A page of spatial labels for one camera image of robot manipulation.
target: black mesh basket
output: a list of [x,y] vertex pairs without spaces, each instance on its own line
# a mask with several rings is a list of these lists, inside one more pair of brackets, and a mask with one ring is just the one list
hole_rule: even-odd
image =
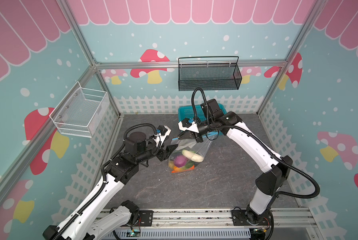
[[[205,58],[207,62],[194,61],[194,58]],[[238,60],[237,56],[179,58],[179,91],[193,91],[197,87],[203,90],[238,90],[242,81]]]

